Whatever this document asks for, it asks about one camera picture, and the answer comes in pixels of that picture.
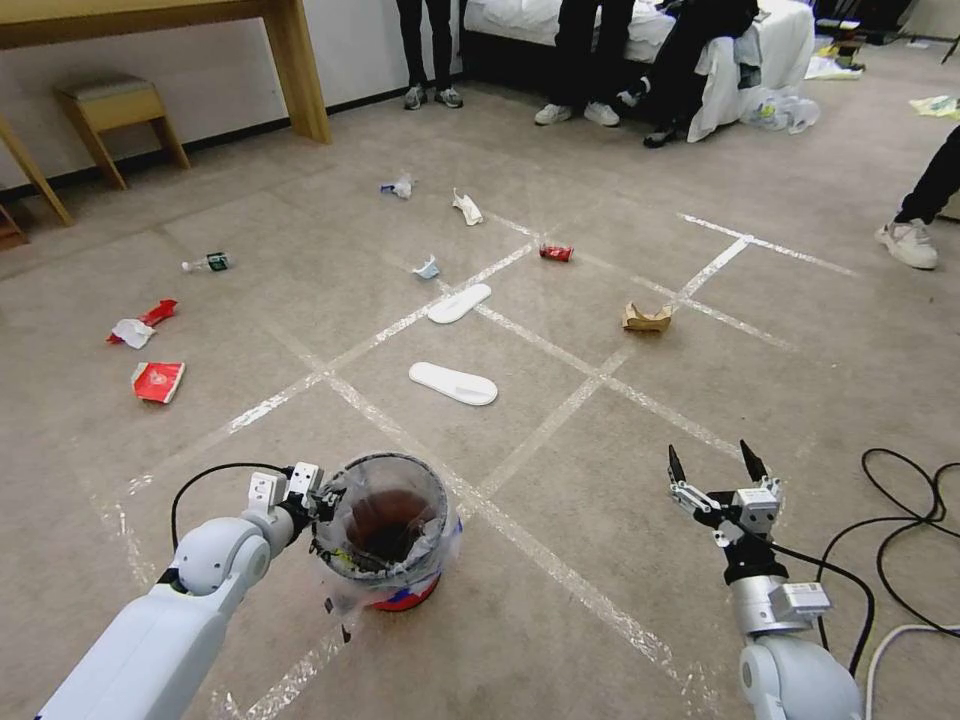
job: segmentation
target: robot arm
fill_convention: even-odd
[[[319,505],[322,471],[256,472],[239,518],[191,530],[146,595],[127,605],[37,715],[37,720],[175,720],[213,665],[227,623],[270,562]]]
[[[753,487],[704,493],[686,481],[670,446],[670,494],[702,525],[727,558],[724,580],[747,643],[740,689],[757,720],[860,720],[860,692],[850,673],[819,645],[795,633],[830,609],[820,583],[788,583],[769,546],[781,486],[740,441]]]

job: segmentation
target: black cable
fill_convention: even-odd
[[[873,618],[874,618],[874,615],[876,614],[877,601],[873,595],[873,590],[870,589],[870,586],[867,585],[867,583],[865,583],[859,577],[854,575],[852,572],[850,572],[849,570],[845,570],[839,565],[834,565],[833,563],[829,563],[825,560],[818,560],[815,557],[811,557],[810,555],[804,555],[802,552],[791,550],[790,548],[784,547],[783,545],[777,545],[777,543],[771,542],[770,540],[766,538],[762,538],[756,533],[750,531],[749,529],[741,525],[739,521],[734,521],[734,524],[738,528],[743,530],[745,533],[753,537],[754,539],[759,540],[760,542],[766,544],[771,550],[774,550],[776,552],[781,552],[784,555],[789,555],[792,558],[796,558],[797,560],[802,560],[803,562],[810,563],[811,565],[816,565],[821,570],[829,570],[831,572],[837,573],[837,575],[842,575],[848,580],[854,582],[857,585],[857,587],[859,587],[863,591],[863,594],[867,598],[867,612],[864,615],[863,628],[860,630],[860,637],[857,639],[857,646],[854,648],[853,655],[850,658],[850,666],[849,666],[850,674],[856,675],[857,667],[860,665],[860,657],[863,655],[863,649],[867,645],[867,638],[870,637],[870,631],[873,629]]]
[[[230,468],[260,468],[262,470],[273,470],[274,472],[279,472],[286,474],[286,468],[280,468],[276,465],[267,465],[266,463],[225,463],[223,465],[215,465],[212,468],[207,468],[201,473],[194,475],[192,478],[187,480],[183,487],[181,487],[177,494],[173,497],[173,502],[170,504],[170,537],[173,540],[173,551],[177,551],[177,546],[180,544],[180,538],[177,534],[177,506],[180,504],[180,498],[183,497],[183,494],[198,480],[205,478],[207,475],[211,475],[220,470],[229,470]]]
[[[920,515],[918,512],[916,512],[909,506],[900,502],[889,490],[887,490],[885,487],[883,487],[880,484],[880,482],[876,479],[876,477],[874,476],[873,472],[870,470],[867,464],[868,460],[875,455],[887,455],[889,457],[896,458],[897,460],[905,463],[910,468],[915,470],[917,474],[924,479],[924,481],[927,483],[927,487],[929,488],[930,495],[931,495],[930,509],[924,515]],[[931,620],[930,618],[922,614],[920,611],[918,611],[916,608],[914,608],[909,602],[904,600],[903,597],[891,585],[890,580],[887,577],[886,566],[884,565],[884,558],[885,558],[887,548],[890,547],[890,544],[894,541],[894,539],[896,539],[897,537],[906,533],[909,530],[913,530],[921,526],[926,526],[926,527],[931,527],[946,535],[949,535],[950,537],[960,539],[960,533],[950,530],[949,528],[945,528],[941,524],[947,517],[947,506],[943,501],[943,494],[940,487],[943,474],[948,470],[952,470],[954,468],[960,468],[960,462],[952,462],[952,463],[947,463],[946,465],[941,465],[939,468],[937,468],[937,470],[933,473],[933,476],[931,477],[926,470],[924,470],[922,467],[920,467],[916,462],[908,458],[906,455],[902,455],[901,453],[898,453],[894,450],[890,450],[888,448],[870,448],[869,450],[866,450],[863,453],[863,455],[860,457],[860,467],[863,469],[863,473],[864,475],[867,476],[867,479],[870,481],[870,483],[877,490],[879,490],[884,495],[884,497],[886,497],[890,502],[892,502],[898,508],[903,510],[906,513],[906,515],[862,520],[858,523],[854,523],[853,525],[850,525],[849,527],[844,528],[839,533],[834,535],[833,539],[827,545],[826,550],[824,550],[822,559],[826,560],[827,557],[830,555],[830,553],[833,551],[833,548],[840,541],[840,539],[843,538],[848,533],[850,533],[851,531],[856,530],[857,528],[864,527],[866,525],[872,525],[874,523],[879,523],[879,522],[897,521],[897,522],[907,523],[906,525],[902,525],[901,527],[897,528],[896,530],[891,532],[889,535],[887,535],[883,539],[883,541],[880,543],[880,546],[877,548],[876,566],[877,566],[877,575],[880,577],[880,582],[883,584],[884,589],[886,589],[886,591],[890,594],[890,597],[892,597],[896,601],[896,603],[900,605],[900,607],[902,607],[904,610],[906,610],[911,615],[916,617],[918,620],[926,623],[927,625],[943,633],[944,635],[960,637],[960,632],[956,630],[950,630],[944,627],[943,625],[934,622],[933,620]],[[820,579],[821,575],[822,575],[822,572],[818,571],[817,580]],[[824,626],[822,618],[818,618],[817,625],[820,630],[820,638],[824,643],[824,647],[827,647],[826,628]]]

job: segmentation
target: trash can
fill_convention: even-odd
[[[321,498],[332,517],[314,525],[312,547],[330,611],[416,607],[459,551],[456,508],[436,473],[415,457],[358,458],[324,484]]]

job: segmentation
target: red food wrapper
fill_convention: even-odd
[[[130,378],[133,392],[141,400],[166,405],[180,387],[185,367],[183,363],[140,363]]]
[[[150,308],[149,310],[147,310],[147,312],[145,312],[143,315],[141,315],[137,319],[140,322],[142,322],[144,325],[148,325],[150,327],[156,327],[157,325],[160,324],[161,321],[166,320],[168,317],[173,315],[173,310],[176,306],[177,306],[176,300],[173,300],[171,298],[166,298],[165,300],[161,300],[159,303],[157,303],[156,307]],[[113,343],[114,345],[118,345],[122,343],[123,340],[118,338],[113,333],[110,333],[110,337],[107,338],[107,342]]]
[[[573,247],[560,247],[559,245],[541,245],[540,257],[549,260],[559,260],[560,262],[570,262],[570,256],[573,255]]]

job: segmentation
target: white wall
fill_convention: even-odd
[[[457,3],[451,0],[455,48]],[[304,0],[304,7],[327,105],[407,83],[395,0]],[[432,77],[426,8],[422,34]],[[0,52],[0,113],[48,177],[93,164],[53,100],[51,86],[103,71],[156,83],[184,142],[286,116],[259,20]],[[107,144],[120,157],[156,147],[145,127],[111,133]],[[26,182],[0,144],[0,188]]]
[[[960,35],[960,2],[917,0],[904,30],[918,35],[957,37]]]

